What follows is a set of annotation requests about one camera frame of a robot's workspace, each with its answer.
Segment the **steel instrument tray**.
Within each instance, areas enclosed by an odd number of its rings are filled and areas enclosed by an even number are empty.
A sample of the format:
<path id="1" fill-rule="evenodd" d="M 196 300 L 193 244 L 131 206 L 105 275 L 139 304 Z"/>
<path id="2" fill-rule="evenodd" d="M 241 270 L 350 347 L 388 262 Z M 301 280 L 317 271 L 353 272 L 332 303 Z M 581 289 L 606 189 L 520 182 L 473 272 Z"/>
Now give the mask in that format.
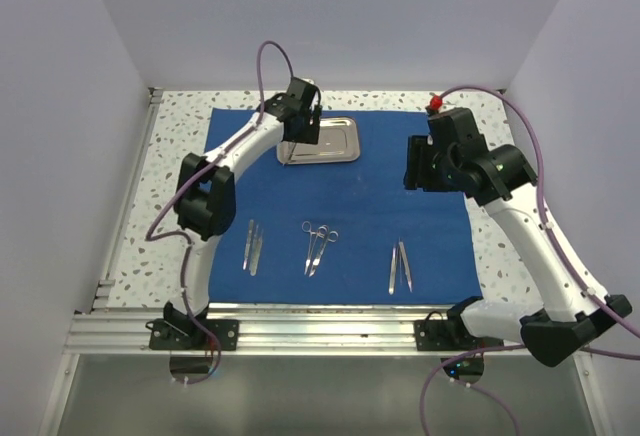
<path id="1" fill-rule="evenodd" d="M 289 143 L 281 142 L 277 146 L 277 160 L 281 164 L 286 158 Z M 356 121 L 347 116 L 331 117 L 320 122 L 318 144 L 297 144 L 289 165 L 349 163 L 356 161 L 360 155 Z"/>

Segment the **wide steel tweezers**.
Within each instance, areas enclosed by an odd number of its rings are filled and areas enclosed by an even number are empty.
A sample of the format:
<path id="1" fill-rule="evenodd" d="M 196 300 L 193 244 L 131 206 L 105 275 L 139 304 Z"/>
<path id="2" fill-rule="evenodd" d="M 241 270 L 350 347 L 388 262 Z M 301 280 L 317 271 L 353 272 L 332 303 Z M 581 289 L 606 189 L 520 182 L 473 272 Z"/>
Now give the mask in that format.
<path id="1" fill-rule="evenodd" d="M 390 272 L 389 272 L 389 284 L 388 284 L 389 295 L 394 295 L 395 293 L 397 269 L 398 269 L 398 246 L 394 244 L 392 248 Z"/>

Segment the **pointed steel tweezers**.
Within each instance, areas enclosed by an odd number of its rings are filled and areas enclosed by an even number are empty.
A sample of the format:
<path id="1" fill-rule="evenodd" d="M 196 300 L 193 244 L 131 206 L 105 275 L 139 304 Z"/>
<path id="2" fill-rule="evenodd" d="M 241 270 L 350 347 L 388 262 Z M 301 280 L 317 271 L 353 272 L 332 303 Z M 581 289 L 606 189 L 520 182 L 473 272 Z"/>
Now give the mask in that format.
<path id="1" fill-rule="evenodd" d="M 404 244 L 404 242 L 402 240 L 400 240 L 398 242 L 398 247 L 399 247 L 399 252 L 400 252 L 400 257 L 401 257 L 403 274 L 405 276 L 409 291 L 412 292 L 413 291 L 413 281 L 412 281 L 412 275 L 411 275 L 411 268 L 410 268 L 410 265 L 409 265 L 409 259 L 408 259 L 406 246 L 405 246 L 405 244 Z"/>

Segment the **steel scissors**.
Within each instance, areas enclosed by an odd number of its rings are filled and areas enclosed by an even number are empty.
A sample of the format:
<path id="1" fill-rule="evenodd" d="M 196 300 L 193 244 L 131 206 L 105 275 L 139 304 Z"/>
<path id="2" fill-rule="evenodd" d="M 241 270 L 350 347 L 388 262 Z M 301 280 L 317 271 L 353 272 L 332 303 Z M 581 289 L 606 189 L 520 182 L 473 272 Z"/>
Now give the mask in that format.
<path id="1" fill-rule="evenodd" d="M 318 237 L 311 258 L 308 277 L 313 277 L 316 274 L 327 247 L 330 243 L 337 242 L 339 238 L 339 233 L 336 230 L 330 230 L 328 226 L 320 226 L 317 230 Z"/>

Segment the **blue surgical cloth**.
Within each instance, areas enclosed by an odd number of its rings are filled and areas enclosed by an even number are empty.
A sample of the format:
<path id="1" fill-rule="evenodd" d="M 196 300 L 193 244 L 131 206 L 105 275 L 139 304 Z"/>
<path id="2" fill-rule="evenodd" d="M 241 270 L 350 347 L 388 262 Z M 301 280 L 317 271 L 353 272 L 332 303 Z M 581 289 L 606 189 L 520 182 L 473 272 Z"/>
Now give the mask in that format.
<path id="1" fill-rule="evenodd" d="M 216 303 L 306 305 L 454 304 L 480 294 L 463 195 L 408 191 L 408 138 L 428 131 L 421 113 L 356 111 L 360 157 L 350 163 L 282 165 L 262 155 L 236 185 L 236 216 L 211 266 Z M 263 229 L 257 274 L 242 269 L 249 220 Z M 339 233 L 313 277 L 304 274 L 309 235 Z M 393 245 L 406 246 L 413 291 L 388 294 Z"/>

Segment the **steel hemostat clamp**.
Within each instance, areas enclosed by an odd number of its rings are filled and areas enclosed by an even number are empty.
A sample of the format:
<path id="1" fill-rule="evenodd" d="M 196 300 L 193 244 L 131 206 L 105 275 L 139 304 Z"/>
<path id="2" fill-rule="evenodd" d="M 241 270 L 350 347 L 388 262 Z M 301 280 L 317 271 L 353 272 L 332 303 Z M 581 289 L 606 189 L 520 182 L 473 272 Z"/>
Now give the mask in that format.
<path id="1" fill-rule="evenodd" d="M 305 265 L 304 265 L 304 274 L 307 275 L 311 266 L 311 258 L 312 258 L 315 243 L 317 241 L 318 230 L 313 228 L 313 225 L 310 221 L 304 221 L 302 223 L 301 229 L 303 232 L 309 235 Z"/>

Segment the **steel scalpel handle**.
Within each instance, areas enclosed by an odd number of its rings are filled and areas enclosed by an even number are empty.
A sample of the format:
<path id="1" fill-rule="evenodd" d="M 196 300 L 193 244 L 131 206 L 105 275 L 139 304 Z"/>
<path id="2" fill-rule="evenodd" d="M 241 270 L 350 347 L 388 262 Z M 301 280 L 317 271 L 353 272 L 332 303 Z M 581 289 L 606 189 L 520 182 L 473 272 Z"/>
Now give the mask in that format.
<path id="1" fill-rule="evenodd" d="M 251 247 L 253 242 L 254 227 L 255 227 L 255 221 L 253 219 L 250 219 L 248 223 L 248 231 L 247 231 L 247 237 L 246 237 L 244 253 L 243 253 L 243 263 L 242 263 L 243 271 L 246 271 L 249 265 L 249 258 L 250 258 Z"/>

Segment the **steel forceps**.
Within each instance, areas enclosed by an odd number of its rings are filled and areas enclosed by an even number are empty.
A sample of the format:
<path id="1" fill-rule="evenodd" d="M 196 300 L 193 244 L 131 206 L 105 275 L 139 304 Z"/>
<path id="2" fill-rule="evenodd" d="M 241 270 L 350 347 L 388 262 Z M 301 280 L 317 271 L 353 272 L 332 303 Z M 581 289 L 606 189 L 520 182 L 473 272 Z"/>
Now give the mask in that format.
<path id="1" fill-rule="evenodd" d="M 249 273 L 251 276 L 255 276 L 257 274 L 262 246 L 263 229 L 260 226 L 257 226 L 251 244 L 251 253 L 249 259 Z"/>

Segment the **thin steel tweezers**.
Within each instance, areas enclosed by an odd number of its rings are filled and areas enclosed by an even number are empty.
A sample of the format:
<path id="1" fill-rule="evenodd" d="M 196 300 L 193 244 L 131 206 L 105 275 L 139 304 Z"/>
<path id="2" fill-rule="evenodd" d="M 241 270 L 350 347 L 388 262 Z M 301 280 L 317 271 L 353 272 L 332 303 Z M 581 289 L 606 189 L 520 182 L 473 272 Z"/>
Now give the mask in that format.
<path id="1" fill-rule="evenodd" d="M 395 279 L 396 279 L 396 285 L 398 287 L 402 287 L 403 286 L 403 242 L 398 239 L 398 241 L 396 242 L 396 269 L 395 269 Z"/>

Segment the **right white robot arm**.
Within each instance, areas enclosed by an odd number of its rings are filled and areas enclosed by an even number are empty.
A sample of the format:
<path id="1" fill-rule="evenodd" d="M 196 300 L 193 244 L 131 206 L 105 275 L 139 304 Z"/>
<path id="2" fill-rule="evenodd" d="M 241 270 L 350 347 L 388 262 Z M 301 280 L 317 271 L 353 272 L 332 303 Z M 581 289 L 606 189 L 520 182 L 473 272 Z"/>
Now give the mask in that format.
<path id="1" fill-rule="evenodd" d="M 429 133 L 408 139 L 409 190 L 461 192 L 502 229 L 533 279 L 538 305 L 469 297 L 436 319 L 414 323 L 416 347 L 471 350 L 490 340 L 521 343 L 555 367 L 620 320 L 632 305 L 614 295 L 582 263 L 539 199 L 540 180 L 520 149 L 488 147 L 472 111 L 428 108 Z"/>

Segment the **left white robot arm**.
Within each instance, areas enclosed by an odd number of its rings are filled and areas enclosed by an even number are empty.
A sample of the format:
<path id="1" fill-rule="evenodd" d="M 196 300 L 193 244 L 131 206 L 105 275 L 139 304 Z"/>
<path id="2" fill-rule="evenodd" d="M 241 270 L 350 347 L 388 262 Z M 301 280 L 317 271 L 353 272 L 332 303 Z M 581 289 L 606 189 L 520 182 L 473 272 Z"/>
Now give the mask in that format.
<path id="1" fill-rule="evenodd" d="M 213 337 L 206 314 L 208 284 L 217 245 L 236 216 L 236 183 L 265 152 L 282 142 L 316 144 L 322 113 L 320 89 L 297 77 L 287 90 L 263 100 L 228 140 L 181 165 L 171 202 L 187 249 L 180 268 L 179 295 L 163 308 L 170 338 L 195 349 Z"/>

